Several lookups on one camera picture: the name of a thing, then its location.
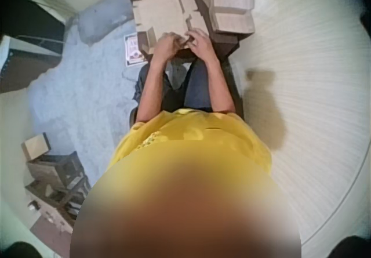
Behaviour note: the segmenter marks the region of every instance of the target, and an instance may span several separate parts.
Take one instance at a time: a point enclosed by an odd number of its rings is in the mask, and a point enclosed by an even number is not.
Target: person's leg
[[[191,64],[181,90],[184,95],[185,108],[212,112],[208,71],[201,59],[196,59]]]
[[[135,85],[135,93],[133,99],[140,102],[141,94],[144,89],[144,84],[147,79],[148,70],[150,69],[150,65],[146,64],[143,66],[139,72],[138,81]],[[168,76],[163,73],[163,88],[162,88],[162,104],[161,110],[165,110],[168,112],[174,112],[182,106],[182,101],[176,91],[173,90],[173,87],[169,81]]]

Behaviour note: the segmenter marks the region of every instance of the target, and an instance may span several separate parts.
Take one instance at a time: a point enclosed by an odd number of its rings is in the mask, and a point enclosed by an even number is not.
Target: cardboard box
[[[214,31],[250,34],[255,32],[251,10],[254,0],[203,0],[209,8]]]
[[[21,147],[27,161],[32,161],[51,150],[45,132],[23,142]]]
[[[195,0],[141,0],[133,2],[137,32],[145,32],[147,41],[139,44],[146,54],[153,54],[157,40],[174,32],[185,39],[190,28],[200,28],[208,33],[205,21]]]

